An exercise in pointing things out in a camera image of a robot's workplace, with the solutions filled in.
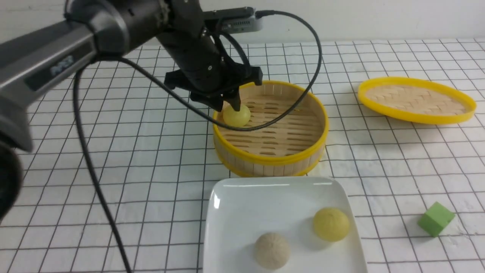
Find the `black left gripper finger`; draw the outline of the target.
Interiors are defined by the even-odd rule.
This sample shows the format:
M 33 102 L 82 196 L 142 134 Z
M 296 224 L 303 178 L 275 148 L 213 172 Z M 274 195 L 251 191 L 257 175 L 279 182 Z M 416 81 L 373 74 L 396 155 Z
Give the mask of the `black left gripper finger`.
M 229 103 L 234 111 L 239 112 L 241 110 L 239 87 L 227 91 L 227 103 Z

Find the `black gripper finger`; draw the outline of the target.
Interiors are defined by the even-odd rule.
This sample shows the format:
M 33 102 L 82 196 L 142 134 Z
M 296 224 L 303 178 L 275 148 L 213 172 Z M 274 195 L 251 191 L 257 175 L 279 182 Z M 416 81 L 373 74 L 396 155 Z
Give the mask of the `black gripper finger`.
M 191 100 L 193 102 L 204 104 L 205 106 L 208 106 L 214 111 L 223 110 L 224 100 L 222 99 L 221 96 L 209 97 L 206 94 L 198 94 L 195 92 L 191 92 Z

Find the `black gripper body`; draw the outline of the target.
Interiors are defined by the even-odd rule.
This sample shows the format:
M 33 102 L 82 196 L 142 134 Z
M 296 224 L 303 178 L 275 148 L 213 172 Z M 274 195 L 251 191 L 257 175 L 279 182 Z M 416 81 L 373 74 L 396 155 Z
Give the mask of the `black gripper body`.
M 230 89 L 262 84 L 261 68 L 249 63 L 232 34 L 208 30 L 203 15 L 172 15 L 157 38 L 178 66 L 165 74 L 170 89 L 226 100 Z

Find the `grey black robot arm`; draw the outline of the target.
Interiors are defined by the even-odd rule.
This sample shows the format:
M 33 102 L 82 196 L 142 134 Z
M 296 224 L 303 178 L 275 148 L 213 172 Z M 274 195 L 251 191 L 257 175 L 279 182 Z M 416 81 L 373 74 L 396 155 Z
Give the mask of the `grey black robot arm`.
M 189 91 L 196 102 L 221 111 L 237 107 L 239 87 L 262 84 L 262 71 L 234 62 L 218 35 L 244 7 L 203 12 L 197 0 L 75 0 L 64 21 L 1 45 L 1 217 L 21 191 L 22 166 L 14 148 L 30 152 L 27 110 L 81 68 L 102 57 L 125 56 L 157 38 L 179 67 L 167 74 L 168 88 Z

